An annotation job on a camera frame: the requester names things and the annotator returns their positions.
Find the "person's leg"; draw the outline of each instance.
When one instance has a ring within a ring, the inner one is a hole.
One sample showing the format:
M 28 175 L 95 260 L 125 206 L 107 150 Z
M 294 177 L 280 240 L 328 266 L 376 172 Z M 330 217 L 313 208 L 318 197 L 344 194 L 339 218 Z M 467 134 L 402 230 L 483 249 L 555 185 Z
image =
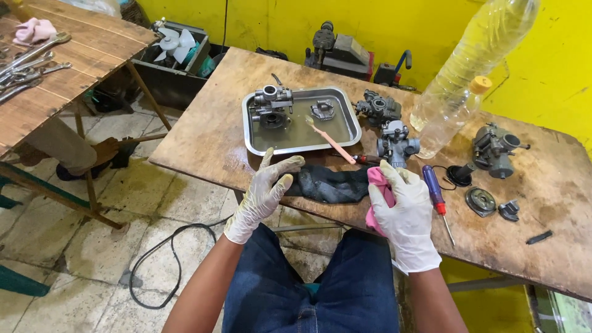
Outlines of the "person's leg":
M 59 118 L 53 118 L 25 138 L 37 150 L 21 155 L 25 165 L 35 165 L 53 157 L 72 175 L 82 175 L 95 165 L 109 161 L 117 154 L 117 139 L 110 137 L 91 146 Z
M 279 239 L 263 223 L 243 252 L 224 303 L 222 332 L 271 332 L 297 327 L 309 302 L 302 278 L 290 266 Z
M 348 230 L 315 282 L 319 332 L 398 332 L 386 238 Z

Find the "blue screwdriver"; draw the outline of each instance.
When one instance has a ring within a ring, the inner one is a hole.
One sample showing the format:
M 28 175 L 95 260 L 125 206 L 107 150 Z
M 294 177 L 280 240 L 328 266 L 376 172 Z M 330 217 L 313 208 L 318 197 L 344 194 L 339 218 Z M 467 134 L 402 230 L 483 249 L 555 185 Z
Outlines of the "blue screwdriver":
M 452 241 L 452 246 L 454 244 L 454 238 L 452 238 L 452 234 L 450 233 L 450 228 L 448 227 L 448 221 L 446 221 L 446 202 L 444 198 L 442 198 L 442 191 L 440 190 L 440 184 L 438 183 L 438 178 L 436 177 L 436 173 L 431 165 L 424 165 L 422 168 L 423 180 L 427 184 L 427 189 L 430 191 L 430 198 L 432 199 L 432 204 L 434 208 L 438 212 L 438 214 L 442 215 L 444 219 L 444 224 L 446 225 L 446 230 L 448 230 L 448 236 L 450 236 L 450 240 Z

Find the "screwdriver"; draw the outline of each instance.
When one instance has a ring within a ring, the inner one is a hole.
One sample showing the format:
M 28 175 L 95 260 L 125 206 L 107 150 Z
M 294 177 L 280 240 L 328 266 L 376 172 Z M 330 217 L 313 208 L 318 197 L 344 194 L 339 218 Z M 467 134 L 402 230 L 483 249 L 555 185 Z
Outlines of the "screwdriver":
M 339 156 L 342 157 L 341 154 L 338 153 L 331 153 L 332 156 Z M 380 158 L 378 156 L 372 156 L 372 155 L 352 155 L 352 158 L 354 160 L 356 160 L 357 163 L 360 164 L 367 164 L 367 163 L 375 163 L 375 164 L 380 164 L 380 160 L 385 158 Z
M 446 202 L 444 198 L 442 198 L 442 191 L 440 190 L 440 184 L 438 183 L 438 178 L 436 177 L 436 173 L 431 165 L 424 165 L 422 168 L 423 180 L 427 184 L 427 189 L 430 191 L 430 198 L 432 199 L 432 204 L 434 208 L 438 212 L 438 214 L 442 215 L 444 219 L 444 224 L 446 225 L 446 230 L 448 230 L 448 236 L 450 236 L 450 240 L 452 241 L 452 246 L 455 246 L 454 238 L 452 238 L 452 234 L 450 233 L 450 228 L 448 227 L 448 221 L 446 221 Z

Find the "hand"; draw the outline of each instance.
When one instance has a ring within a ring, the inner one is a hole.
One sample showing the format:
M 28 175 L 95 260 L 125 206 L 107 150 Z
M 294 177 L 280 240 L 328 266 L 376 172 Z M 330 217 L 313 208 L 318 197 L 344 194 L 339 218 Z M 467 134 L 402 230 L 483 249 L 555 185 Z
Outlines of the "hand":
M 226 222 L 224 234 L 232 242 L 246 243 L 259 226 L 259 222 L 278 208 L 279 201 L 292 186 L 294 180 L 292 175 L 286 174 L 272 187 L 279 175 L 286 172 L 298 172 L 300 167 L 304 165 L 302 156 L 292 156 L 277 164 L 269 165 L 273 155 L 273 148 L 269 148 L 265 152 L 261 166 L 253 176 L 243 202 Z
M 395 206 L 387 206 L 375 185 L 369 185 L 368 192 L 374 217 L 394 245 L 399 268 L 405 273 L 437 268 L 442 258 L 430 238 L 433 206 L 426 183 L 413 172 L 394 169 L 386 161 L 380 162 L 380 171 L 391 184 Z

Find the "wooden table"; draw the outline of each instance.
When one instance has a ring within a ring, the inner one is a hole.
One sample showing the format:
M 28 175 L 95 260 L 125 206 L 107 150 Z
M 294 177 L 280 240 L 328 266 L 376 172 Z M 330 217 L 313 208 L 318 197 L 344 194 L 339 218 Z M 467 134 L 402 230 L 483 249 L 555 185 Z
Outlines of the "wooden table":
M 391 96 L 402 104 L 403 122 L 407 124 L 418 98 L 409 92 L 231 48 L 149 161 L 245 191 L 261 157 L 249 153 L 244 145 L 241 102 L 255 89 L 274 83 L 271 73 L 278 75 L 290 88 L 337 86 L 345 90 L 352 101 L 362 99 L 365 89 Z M 471 139 L 486 122 L 494 121 L 513 132 L 524 143 L 532 145 L 532 149 L 519 149 L 517 155 L 511 157 L 515 174 L 499 180 L 485 171 L 476 171 L 473 185 L 489 191 L 498 203 L 517 198 L 520 221 L 508 222 L 497 213 L 481 218 L 465 204 L 467 188 L 444 191 L 456 246 L 451 246 L 441 218 L 434 213 L 432 239 L 436 249 L 443 255 L 517 278 L 522 283 L 540 284 L 592 300 L 592 164 L 586 151 L 573 137 L 553 130 L 486 112 L 480 112 L 475 118 L 450 145 L 427 162 L 449 166 L 470 161 Z M 352 154 L 375 153 L 378 132 L 363 120 L 361 125 L 360 143 L 346 150 Z M 410 130 L 410 137 L 417 135 Z M 329 156 L 328 151 L 303 156 L 309 164 L 325 165 L 336 171 L 358 168 L 342 158 Z M 286 157 L 275 156 L 272 162 Z M 409 170 L 420 174 L 424 161 L 413 156 L 407 164 Z M 366 197 L 359 204 L 321 204 L 301 197 L 284 197 L 282 204 L 366 229 L 364 217 L 370 200 Z M 548 229 L 555 233 L 553 237 L 526 245 L 528 238 Z M 496 286 L 508 285 L 504 279 L 492 281 Z M 480 283 L 488 285 L 492 281 Z
M 169 122 L 130 62 L 133 56 L 157 40 L 155 33 L 121 19 L 80 9 L 57 0 L 31 0 L 28 3 L 34 17 L 48 19 L 58 32 L 65 31 L 72 35 L 70 41 L 51 48 L 55 52 L 54 61 L 70 62 L 72 68 L 44 75 L 40 85 L 25 90 L 0 105 L 0 157 L 4 157 L 33 130 L 55 117 L 75 99 L 81 98 L 85 91 L 123 65 L 129 69 L 155 112 L 170 130 Z M 4 36 L 0 44 L 2 47 L 10 48 L 9 56 L 26 49 L 12 43 L 15 26 L 19 23 L 11 15 L 0 19 L 0 34 Z M 80 114 L 76 112 L 75 116 L 78 133 L 84 137 Z M 162 137 L 163 135 L 158 135 L 144 137 L 141 140 Z M 89 202 L 68 196 L 68 193 L 60 192 L 50 184 L 7 164 L 0 164 L 0 174 L 116 229 L 122 228 L 122 225 L 98 213 L 99 205 L 96 202 L 92 178 L 89 176 L 90 171 L 86 174 Z

